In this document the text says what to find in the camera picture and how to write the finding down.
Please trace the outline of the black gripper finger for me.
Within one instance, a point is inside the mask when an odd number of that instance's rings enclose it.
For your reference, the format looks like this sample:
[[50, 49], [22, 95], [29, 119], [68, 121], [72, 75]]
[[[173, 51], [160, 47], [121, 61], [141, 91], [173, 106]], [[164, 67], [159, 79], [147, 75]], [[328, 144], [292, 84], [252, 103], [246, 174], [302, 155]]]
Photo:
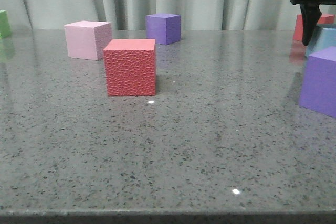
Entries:
[[312, 38], [313, 31], [315, 29], [318, 20], [320, 19], [322, 12], [319, 9], [319, 4], [316, 3], [303, 3], [300, 4], [302, 14], [302, 43], [307, 46]]

